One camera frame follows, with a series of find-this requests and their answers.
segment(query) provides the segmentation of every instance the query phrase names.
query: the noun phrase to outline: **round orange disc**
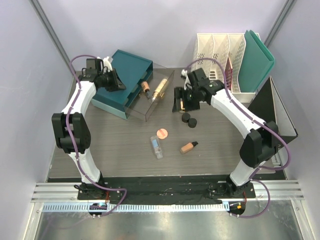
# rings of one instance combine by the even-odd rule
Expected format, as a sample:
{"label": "round orange disc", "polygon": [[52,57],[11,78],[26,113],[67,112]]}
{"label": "round orange disc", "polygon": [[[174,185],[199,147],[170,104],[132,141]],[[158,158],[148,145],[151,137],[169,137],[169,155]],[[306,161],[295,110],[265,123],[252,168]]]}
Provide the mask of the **round orange disc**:
{"label": "round orange disc", "polygon": [[165,139],[168,137],[168,131],[165,130],[164,128],[161,128],[156,132],[156,135],[158,136],[159,139]]}

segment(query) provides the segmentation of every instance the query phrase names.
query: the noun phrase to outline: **cable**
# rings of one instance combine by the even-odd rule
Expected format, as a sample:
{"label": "cable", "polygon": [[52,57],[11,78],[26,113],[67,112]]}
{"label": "cable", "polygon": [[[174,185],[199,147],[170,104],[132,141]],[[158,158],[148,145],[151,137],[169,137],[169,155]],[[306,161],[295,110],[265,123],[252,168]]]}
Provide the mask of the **cable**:
{"label": "cable", "polygon": [[233,103],[233,105],[240,110],[240,112],[242,112],[248,119],[250,119],[253,123],[259,125],[260,127],[262,127],[263,129],[265,129],[266,131],[268,131],[269,133],[271,133],[273,136],[275,136],[281,143],[282,145],[285,147],[287,153],[288,153],[288,159],[286,161],[286,163],[282,166],[282,167],[267,167],[267,166],[261,166],[261,167],[258,167],[252,174],[251,176],[249,177],[249,179],[253,182],[258,182],[260,184],[263,185],[263,187],[265,188],[266,190],[266,193],[268,195],[268,201],[267,201],[267,204],[265,206],[265,208],[262,210],[262,212],[258,213],[258,214],[255,214],[255,215],[251,215],[251,216],[241,216],[241,215],[236,215],[234,213],[232,213],[233,216],[235,217],[239,217],[239,218],[243,218],[243,219],[251,219],[251,218],[255,218],[255,217],[259,217],[260,215],[262,215],[264,212],[267,211],[267,209],[269,208],[269,205],[270,205],[270,201],[271,201],[271,198],[270,198],[270,192],[267,188],[267,186],[262,182],[262,181],[259,181],[259,180],[253,180],[253,176],[261,169],[261,168],[264,168],[264,169],[268,169],[268,170],[274,170],[274,171],[279,171],[279,170],[283,170],[285,169],[291,162],[291,151],[287,145],[287,143],[277,134],[275,133],[274,131],[272,131],[270,128],[268,128],[267,126],[265,126],[264,124],[261,124],[260,122],[254,120],[253,118],[251,118],[251,116],[246,113],[237,103],[236,101],[232,98],[231,94],[229,93],[228,91],[228,84],[227,84],[227,77],[226,77],[226,73],[224,71],[224,68],[222,67],[221,63],[218,62],[216,59],[214,58],[211,58],[211,57],[204,57],[204,58],[199,58],[193,62],[191,62],[184,70],[187,70],[188,68],[190,68],[193,64],[195,64],[196,62],[198,61],[203,61],[203,60],[209,60],[209,61],[212,61],[214,62],[215,64],[217,64],[222,72],[222,75],[223,75],[223,83],[224,83],[224,90],[226,92],[226,95],[228,96],[230,102]]}
{"label": "cable", "polygon": [[240,112],[242,112],[248,119],[250,119],[252,122],[254,122],[255,124],[259,125],[260,127],[262,127],[263,129],[265,129],[266,131],[268,131],[269,133],[271,133],[273,136],[275,136],[281,143],[282,145],[285,147],[287,153],[288,153],[288,159],[286,161],[286,163],[281,166],[281,167],[268,167],[268,166],[261,166],[260,168],[263,169],[268,169],[268,170],[273,170],[273,171],[280,171],[285,169],[291,162],[291,151],[287,145],[287,143],[274,131],[272,131],[270,128],[268,128],[267,126],[265,126],[264,124],[261,124],[260,122],[254,120],[253,118],[251,118],[251,116],[246,113],[237,103],[236,101],[233,99],[233,96],[231,96],[230,92],[228,91],[228,84],[227,84],[227,77],[226,77],[226,73],[224,71],[224,68],[222,67],[221,63],[218,62],[216,59],[214,58],[210,58],[210,57],[204,57],[204,58],[199,58],[193,62],[191,62],[184,70],[187,70],[188,68],[190,68],[193,64],[195,64],[198,61],[202,61],[202,60],[209,60],[214,62],[215,64],[217,64],[223,74],[223,83],[224,83],[224,89],[226,92],[226,95],[228,96],[228,98],[230,99],[230,102],[233,103],[233,105],[240,110]]}
{"label": "cable", "polygon": [[76,82],[77,82],[77,84],[78,84],[78,86],[79,86],[79,90],[78,90],[78,92],[77,92],[77,94],[76,94],[73,102],[71,103],[71,106],[70,106],[70,108],[69,108],[69,110],[68,110],[68,112],[67,112],[67,114],[66,114],[65,124],[66,124],[66,128],[67,128],[68,133],[69,133],[69,135],[70,135],[70,138],[71,138],[71,141],[72,141],[72,144],[73,144],[73,148],[74,148],[74,151],[75,151],[76,163],[77,163],[77,166],[78,166],[78,168],[79,168],[79,171],[82,173],[82,175],[83,175],[86,179],[88,179],[88,181],[89,181],[90,183],[92,183],[94,186],[96,186],[97,188],[100,188],[100,189],[105,190],[105,191],[114,191],[114,192],[116,192],[116,191],[122,191],[122,192],[124,192],[122,198],[121,198],[120,201],[115,205],[114,208],[112,208],[110,211],[107,211],[107,212],[104,212],[104,213],[101,214],[101,217],[103,217],[103,216],[107,216],[107,215],[109,215],[110,213],[112,213],[112,212],[124,201],[124,199],[126,198],[126,195],[127,195],[127,189],[126,189],[126,188],[108,188],[108,187],[100,186],[99,184],[95,183],[95,182],[85,173],[85,171],[84,171],[84,170],[82,169],[82,167],[81,167],[81,164],[80,164],[80,161],[79,161],[79,151],[78,151],[77,143],[76,143],[75,136],[74,136],[74,134],[72,133],[72,130],[71,130],[71,128],[70,128],[70,123],[69,123],[70,113],[71,113],[71,111],[72,111],[72,109],[73,109],[73,107],[74,107],[74,105],[75,105],[75,103],[76,103],[76,101],[77,101],[80,93],[81,93],[81,83],[80,83],[80,80],[79,80],[78,76],[76,75],[76,71],[75,71],[72,63],[73,63],[74,60],[76,60],[76,59],[78,59],[78,58],[81,58],[81,57],[89,57],[89,58],[94,58],[94,59],[96,59],[96,57],[93,56],[93,55],[83,54],[83,55],[75,56],[75,57],[74,57],[73,59],[71,59],[71,61],[69,62],[70,71],[71,71],[72,75],[74,76],[74,78],[75,78],[75,80],[76,80]]}

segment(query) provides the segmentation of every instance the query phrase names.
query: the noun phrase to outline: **file organizer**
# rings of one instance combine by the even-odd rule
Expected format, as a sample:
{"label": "file organizer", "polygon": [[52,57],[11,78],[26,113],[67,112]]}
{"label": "file organizer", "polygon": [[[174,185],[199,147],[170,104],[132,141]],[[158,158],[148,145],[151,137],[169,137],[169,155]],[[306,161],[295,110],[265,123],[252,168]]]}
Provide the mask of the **file organizer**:
{"label": "file organizer", "polygon": [[275,65],[275,58],[252,31],[244,34],[246,48],[239,72],[239,87],[243,92],[253,93],[266,79]]}
{"label": "file organizer", "polygon": [[[243,33],[198,33],[194,45],[193,60],[213,58],[219,61],[226,70],[228,56],[232,63],[231,92],[242,103],[250,103],[255,97],[254,92],[241,92],[238,82],[239,71],[246,49],[246,39]],[[211,61],[198,61],[192,71],[203,68],[210,80],[223,81],[219,66]]]}

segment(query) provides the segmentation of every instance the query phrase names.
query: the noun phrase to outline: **reflective floor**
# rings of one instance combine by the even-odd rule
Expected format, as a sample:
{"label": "reflective floor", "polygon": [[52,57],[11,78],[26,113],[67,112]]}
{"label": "reflective floor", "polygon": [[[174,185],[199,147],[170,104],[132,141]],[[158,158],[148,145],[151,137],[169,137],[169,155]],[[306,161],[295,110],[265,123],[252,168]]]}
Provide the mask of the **reflective floor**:
{"label": "reflective floor", "polygon": [[[248,202],[245,215],[265,201]],[[42,213],[37,240],[302,240],[290,201],[272,201],[267,212],[237,219],[227,212],[114,213],[89,218],[85,212]]]}

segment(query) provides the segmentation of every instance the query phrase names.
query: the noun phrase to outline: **white panel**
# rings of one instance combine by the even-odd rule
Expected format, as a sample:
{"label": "white panel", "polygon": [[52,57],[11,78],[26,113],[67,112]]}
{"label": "white panel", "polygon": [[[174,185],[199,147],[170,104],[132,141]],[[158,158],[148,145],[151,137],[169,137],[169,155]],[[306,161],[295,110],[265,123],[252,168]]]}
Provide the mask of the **white panel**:
{"label": "white panel", "polygon": [[275,57],[271,73],[275,86],[298,132],[289,144],[292,163],[286,171],[298,179],[320,238],[320,1],[296,1],[269,47]]}
{"label": "white panel", "polygon": [[[193,59],[197,33],[267,37],[286,0],[40,0],[69,57],[117,49],[165,67]],[[77,69],[82,65],[76,63]]]}
{"label": "white panel", "polygon": [[17,240],[36,182],[46,179],[51,116],[66,104],[72,78],[29,1],[0,2],[0,238]]}

